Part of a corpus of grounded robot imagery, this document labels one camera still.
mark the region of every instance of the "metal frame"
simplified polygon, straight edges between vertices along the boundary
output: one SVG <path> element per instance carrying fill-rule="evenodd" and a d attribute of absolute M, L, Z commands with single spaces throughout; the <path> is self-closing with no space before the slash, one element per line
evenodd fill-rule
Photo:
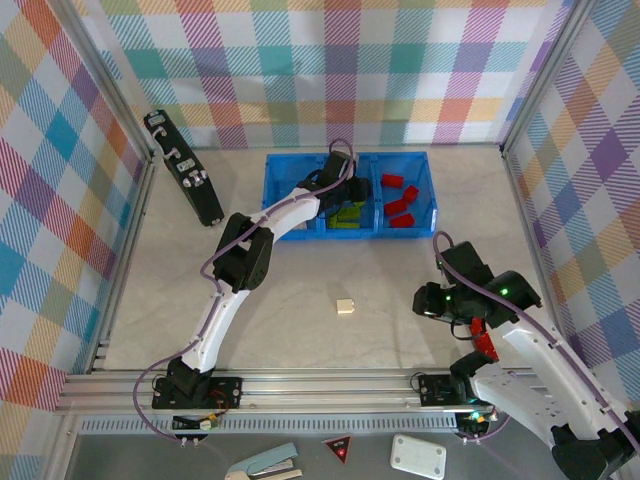
<path fill-rule="evenodd" d="M 558 72 L 564 65 L 571 46 L 599 1 L 600 0 L 575 0 L 562 29 L 551 45 L 548 58 L 534 79 L 533 85 L 527 93 L 515 121 L 505 136 L 501 147 L 504 151 L 513 149 L 514 145 L 529 127 L 545 93 L 553 84 Z"/>
<path fill-rule="evenodd" d="M 449 405 L 420 407 L 419 394 L 411 385 L 416 369 L 298 369 L 298 370 L 229 370 L 220 376 L 241 376 L 243 397 L 238 410 L 227 413 L 228 424 L 214 434 L 252 431 L 256 433 L 315 431 L 389 432 L 389 431 L 457 431 L 452 415 L 481 411 L 491 407 Z M 448 374 L 446 369 L 421 370 L 427 374 Z M 521 382 L 541 395 L 546 388 L 531 369 L 509 369 Z M 133 407 L 131 392 L 139 371 L 94 372 L 71 375 L 63 389 L 53 426 L 45 443 L 47 456 L 39 478 L 65 478 L 74 444 L 79 435 L 120 433 L 149 434 Z M 161 428 L 170 424 L 171 416 L 202 415 L 202 410 L 151 410 L 151 372 L 140 388 L 140 405 Z M 291 425 L 287 419 L 312 419 L 318 424 Z M 329 425 L 321 423 L 329 420 Z"/>
<path fill-rule="evenodd" d="M 551 47 L 551 53 L 537 75 L 533 86 L 518 116 L 507 133 L 502 149 L 505 169 L 518 207 L 518 213 L 525 230 L 528 247 L 534 260 L 536 273 L 540 279 L 543 296 L 552 314 L 557 320 L 559 309 L 550 293 L 548 281 L 544 275 L 542 259 L 535 247 L 533 231 L 529 225 L 524 202 L 515 184 L 515 176 L 509 162 L 509 152 L 525 133 L 533 115 L 562 67 L 569 48 L 575 41 L 581 27 L 595 8 L 598 0 L 576 0 L 569 12 L 560 34 Z M 133 384 L 140 374 L 136 371 L 104 371 L 102 361 L 106 357 L 109 338 L 116 318 L 118 305 L 128 276 L 131 258 L 136 240 L 142 227 L 142 220 L 149 201 L 156 167 L 152 162 L 151 142 L 145 136 L 133 116 L 117 84 L 111 77 L 102 57 L 97 54 L 95 45 L 88 35 L 82 20 L 70 0 L 50 0 L 50 4 L 61 24 L 69 33 L 74 45 L 80 51 L 94 80 L 104 92 L 107 100 L 125 126 L 130 138 L 145 157 L 140 188 L 135 200 L 133 213 L 129 221 L 124 240 L 123 253 L 116 266 L 107 307 L 100 319 L 91 342 L 92 354 L 87 360 L 86 369 L 90 375 L 72 375 L 62 392 L 58 411 L 54 415 L 53 425 L 45 442 L 45 462 L 40 478 L 64 478 L 78 435 L 86 434 L 87 419 L 119 419 L 135 421 L 138 419 L 133 408 L 131 392 Z M 518 379 L 535 391 L 548 396 L 546 388 L 530 369 L 515 370 Z M 396 415 L 410 418 L 415 415 L 437 415 L 443 412 L 469 412 L 468 405 L 449 407 L 421 408 L 418 394 L 410 385 L 409 379 L 414 369 L 394 370 L 247 370 L 217 372 L 220 375 L 242 376 L 245 379 L 244 396 L 240 409 L 229 412 L 231 419 L 259 418 L 261 415 Z M 448 374 L 448 370 L 426 370 L 430 374 Z M 151 413 L 150 402 L 153 395 L 151 382 L 155 373 L 151 372 L 140 389 L 140 403 L 155 422 L 166 422 L 173 412 Z M 149 433 L 140 429 L 136 433 Z"/>
<path fill-rule="evenodd" d="M 84 366 L 85 373 L 91 373 L 94 369 L 94 363 L 99 362 L 99 368 L 102 367 L 102 361 L 106 358 L 106 349 L 109 346 L 109 339 L 116 321 L 118 307 L 124 293 L 124 287 L 129 276 L 131 260 L 135 245 L 142 230 L 142 221 L 147 211 L 147 205 L 151 198 L 151 189 L 153 181 L 157 173 L 157 164 L 149 161 L 143 165 L 140 174 L 140 184 L 136 198 L 134 200 L 131 218 L 127 223 L 126 236 L 122 245 L 122 253 L 118 256 L 114 276 L 109 293 L 106 300 L 106 306 L 101 318 L 91 337 L 89 351 L 91 354 L 87 357 Z"/>
<path fill-rule="evenodd" d="M 544 298 L 545 305 L 547 306 L 547 310 L 549 312 L 549 317 L 555 324 L 555 326 L 560 330 L 560 333 L 563 337 L 566 338 L 566 331 L 564 325 L 560 321 L 560 306 L 556 300 L 556 297 L 552 294 L 551 288 L 549 288 L 549 280 L 547 278 L 547 274 L 545 273 L 545 269 L 543 267 L 544 262 L 542 260 L 542 253 L 540 249 L 536 246 L 535 243 L 535 233 L 533 231 L 533 225 L 529 222 L 529 219 L 526 215 L 524 209 L 524 198 L 522 197 L 522 192 L 516 185 L 516 175 L 513 171 L 513 166 L 509 161 L 509 153 L 503 152 L 502 158 L 504 160 L 504 168 L 507 173 L 507 179 L 509 180 L 509 186 L 511 187 L 511 193 L 513 195 L 513 200 L 516 204 L 516 209 L 518 210 L 518 217 L 520 218 L 520 224 L 522 229 L 524 230 L 524 237 L 527 240 L 527 247 L 529 249 L 529 255 L 531 256 L 531 260 L 533 261 L 533 267 L 536 270 L 536 275 L 538 277 L 538 283 L 540 283 L 540 288 L 542 290 L 542 298 Z"/>

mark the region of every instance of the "plaid wall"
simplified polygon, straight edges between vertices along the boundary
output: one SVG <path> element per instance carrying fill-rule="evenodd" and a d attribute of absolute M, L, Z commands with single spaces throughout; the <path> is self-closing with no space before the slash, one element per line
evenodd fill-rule
<path fill-rule="evenodd" d="M 33 478 L 141 160 L 44 0 L 0 0 L 0 479 Z"/>
<path fill-rule="evenodd" d="M 640 406 L 640 0 L 601 0 L 514 168 L 572 346 Z"/>
<path fill-rule="evenodd" d="M 221 148 L 499 141 L 571 3 L 101 2 L 149 102 Z"/>

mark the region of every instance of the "purple cable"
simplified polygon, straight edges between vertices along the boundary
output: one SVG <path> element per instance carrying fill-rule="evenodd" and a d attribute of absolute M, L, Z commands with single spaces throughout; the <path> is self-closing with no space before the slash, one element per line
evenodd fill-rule
<path fill-rule="evenodd" d="M 233 240 L 229 244 L 225 245 L 220 250 L 218 250 L 216 253 L 214 253 L 211 257 L 209 257 L 207 259 L 207 261 L 204 262 L 204 264 L 200 268 L 200 275 L 202 275 L 207 280 L 210 280 L 211 282 L 213 282 L 214 286 L 216 287 L 216 292 L 218 293 L 218 296 L 214 300 L 213 305 L 211 306 L 211 310 L 209 310 L 209 313 L 207 314 L 207 318 L 205 319 L 205 321 L 204 321 L 204 323 L 202 325 L 202 328 L 197 333 L 196 339 L 193 342 L 191 342 L 187 347 L 185 347 L 183 350 L 180 350 L 179 352 L 174 353 L 173 355 L 170 355 L 170 356 L 168 356 L 166 358 L 163 358 L 162 360 L 158 360 L 153 365 L 150 365 L 149 367 L 147 367 L 145 370 L 143 370 L 143 372 L 140 374 L 140 376 L 136 380 L 136 383 L 133 385 L 133 406 L 136 409 L 136 412 L 138 413 L 138 416 L 140 417 L 140 419 L 154 433 L 157 433 L 158 435 L 160 435 L 162 437 L 168 438 L 169 440 L 174 440 L 176 442 L 182 443 L 182 441 L 180 439 L 176 438 L 175 436 L 170 435 L 168 433 L 165 433 L 162 430 L 156 428 L 151 423 L 151 421 L 146 417 L 146 415 L 142 411 L 142 408 L 140 407 L 140 403 L 138 402 L 138 389 L 140 388 L 140 384 L 142 383 L 144 378 L 154 368 L 157 368 L 158 366 L 162 365 L 163 363 L 170 362 L 171 360 L 184 355 L 189 350 L 191 350 L 193 347 L 195 347 L 200 341 L 202 341 L 202 336 L 206 332 L 207 328 L 209 328 L 209 324 L 211 323 L 211 321 L 213 319 L 213 316 L 214 316 L 214 314 L 215 314 L 215 312 L 216 312 L 216 310 L 218 308 L 218 304 L 220 303 L 220 294 L 222 293 L 222 287 L 220 286 L 220 282 L 218 282 L 218 280 L 216 280 L 216 278 L 213 275 L 207 273 L 206 272 L 206 268 L 209 265 L 211 265 L 213 262 L 215 262 L 221 255 L 224 255 L 229 250 L 231 250 L 233 247 L 235 247 L 236 245 L 238 245 L 242 241 L 244 241 L 246 238 L 248 238 L 253 232 L 256 231 L 256 229 L 258 227 L 260 227 L 260 225 L 262 225 L 264 222 L 266 222 L 271 215 L 273 215 L 275 212 L 277 212 L 281 208 L 283 208 L 286 205 L 289 205 L 291 203 L 297 202 L 298 200 L 304 200 L 305 198 L 316 197 L 316 196 L 318 196 L 318 195 L 320 195 L 322 193 L 328 192 L 329 190 L 332 190 L 332 189 L 336 188 L 342 182 L 347 180 L 347 178 L 349 178 L 349 174 L 351 173 L 351 170 L 354 170 L 354 173 L 355 173 L 355 158 L 353 156 L 353 147 L 351 146 L 351 144 L 347 140 L 345 140 L 343 138 L 336 138 L 335 140 L 333 140 L 329 144 L 329 153 L 331 153 L 331 151 L 333 150 L 333 146 L 338 142 L 341 142 L 341 143 L 345 144 L 345 146 L 349 150 L 349 159 L 350 159 L 349 160 L 349 165 L 345 169 L 344 173 L 340 176 L 340 178 L 338 178 L 338 180 L 336 180 L 335 182 L 333 182 L 331 185 L 329 185 L 327 187 L 321 188 L 319 190 L 315 190 L 313 192 L 303 193 L 301 195 L 298 195 L 297 197 L 290 198 L 289 200 L 286 200 L 284 202 L 277 203 L 271 209 L 267 210 L 267 212 L 262 217 L 260 217 L 260 219 L 251 228 L 249 228 L 249 230 L 244 232 L 238 238 L 236 238 L 235 240 Z"/>
<path fill-rule="evenodd" d="M 510 301 L 505 300 L 503 297 L 500 297 L 499 295 L 496 295 L 495 293 L 490 292 L 489 290 L 482 288 L 481 286 L 476 285 L 475 283 L 467 280 L 462 275 L 460 275 L 451 265 L 449 265 L 449 263 L 444 259 L 444 257 L 440 253 L 440 250 L 438 249 L 438 238 L 441 236 L 446 238 L 449 241 L 450 246 L 453 246 L 453 239 L 451 238 L 451 236 L 448 233 L 443 232 L 442 230 L 439 230 L 433 236 L 433 251 L 436 254 L 436 258 L 438 262 L 440 262 L 440 264 L 456 280 L 458 280 L 463 285 L 466 285 L 470 289 L 475 290 L 476 292 L 484 295 L 485 297 L 490 298 L 491 300 L 494 300 L 501 305 L 504 305 L 509 310 L 512 310 L 522 320 L 531 324 L 531 326 L 533 326 L 533 328 L 535 328 L 538 331 L 538 333 L 540 333 L 545 339 L 547 339 L 547 341 L 550 344 L 553 345 L 556 343 L 556 338 L 551 333 L 549 333 L 549 331 L 544 326 L 542 326 L 537 320 L 535 320 L 531 315 L 529 315 L 528 313 L 525 313 L 521 308 L 518 308 L 516 305 L 514 305 Z M 596 401 L 600 404 L 600 406 L 603 409 L 608 409 L 609 416 L 612 418 L 614 423 L 618 426 L 620 431 L 624 433 L 624 436 L 627 437 L 627 440 L 629 440 L 629 443 L 633 446 L 636 453 L 640 455 L 640 444 L 635 439 L 633 434 L 629 431 L 627 426 L 624 424 L 624 421 L 618 416 L 618 414 L 612 408 L 610 408 L 611 406 L 609 405 L 609 402 L 607 402 L 606 398 L 604 398 L 604 396 L 602 395 L 598 387 L 593 383 L 593 380 L 591 380 L 589 376 L 582 371 L 582 369 L 578 366 L 576 361 L 573 359 L 571 354 L 567 351 L 567 349 L 563 345 L 556 345 L 555 348 L 558 350 L 560 355 L 562 355 L 562 357 L 567 361 L 569 366 L 571 366 L 571 368 L 575 371 L 578 377 L 580 377 L 580 380 L 582 380 L 582 382 L 587 386 L 589 391 L 591 391 L 591 393 L 594 395 Z"/>

